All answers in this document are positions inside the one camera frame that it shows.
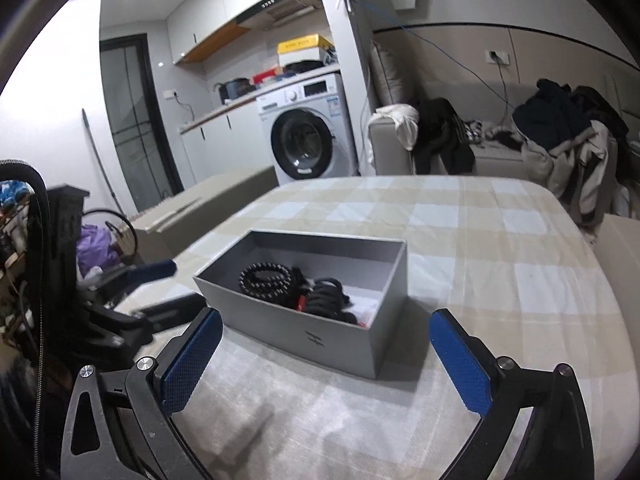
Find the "purple plastic bag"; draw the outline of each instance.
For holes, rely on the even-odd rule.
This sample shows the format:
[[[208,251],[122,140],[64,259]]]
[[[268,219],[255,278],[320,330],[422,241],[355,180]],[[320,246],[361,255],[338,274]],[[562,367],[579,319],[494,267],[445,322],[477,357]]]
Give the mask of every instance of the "purple plastic bag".
[[[111,249],[111,232],[96,225],[82,226],[76,254],[83,278],[92,267],[107,270],[120,264],[118,253]]]

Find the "beige and white tablecloth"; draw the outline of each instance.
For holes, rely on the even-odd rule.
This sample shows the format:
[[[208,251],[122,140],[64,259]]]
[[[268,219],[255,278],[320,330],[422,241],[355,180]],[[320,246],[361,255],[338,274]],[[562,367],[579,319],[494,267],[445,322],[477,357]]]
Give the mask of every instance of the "beige and white tablecloth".
[[[574,367],[596,478],[614,478],[638,444],[638,375],[620,309],[547,190],[441,176],[290,184],[197,241],[176,259],[176,277],[140,288],[121,309],[197,290],[194,273],[252,228],[405,239],[410,300],[378,381],[225,329],[175,416],[215,478],[439,478],[478,422],[428,345],[428,315],[444,306],[495,355],[541,370]],[[159,335],[147,352],[179,330]],[[492,478],[503,478],[514,457],[523,413]]]

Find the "metal bolt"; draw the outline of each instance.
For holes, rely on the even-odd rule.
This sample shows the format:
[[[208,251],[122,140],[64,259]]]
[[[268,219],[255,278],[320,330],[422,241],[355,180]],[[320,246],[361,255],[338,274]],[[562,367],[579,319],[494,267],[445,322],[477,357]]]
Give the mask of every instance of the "metal bolt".
[[[516,363],[510,357],[498,357],[498,366],[503,370],[512,370],[515,365]]]
[[[94,368],[93,365],[85,365],[82,368],[80,368],[80,376],[86,378],[86,377],[90,376],[91,374],[93,374],[94,370],[95,370],[95,368]]]
[[[558,365],[558,371],[565,377],[571,377],[574,374],[574,369],[564,363]]]
[[[149,370],[154,365],[154,359],[152,357],[140,358],[136,364],[138,370]]]

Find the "yellow box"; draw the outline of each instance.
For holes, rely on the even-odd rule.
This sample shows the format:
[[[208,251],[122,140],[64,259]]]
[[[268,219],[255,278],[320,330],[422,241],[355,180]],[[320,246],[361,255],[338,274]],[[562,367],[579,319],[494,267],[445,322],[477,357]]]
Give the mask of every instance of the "yellow box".
[[[309,36],[303,36],[302,38],[295,38],[289,41],[283,41],[278,44],[278,54],[286,54],[287,52],[295,52],[296,50],[303,50],[304,48],[313,47],[322,48],[328,50],[333,45],[329,43],[320,34],[310,34]]]

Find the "washing machine door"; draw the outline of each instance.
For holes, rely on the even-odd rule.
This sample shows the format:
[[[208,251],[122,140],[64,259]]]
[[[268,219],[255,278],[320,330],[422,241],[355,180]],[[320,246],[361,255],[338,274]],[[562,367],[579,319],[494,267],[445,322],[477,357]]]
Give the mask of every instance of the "washing machine door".
[[[278,165],[295,180],[316,178],[334,156],[334,136],[322,118],[307,110],[289,110],[271,129],[271,148]]]

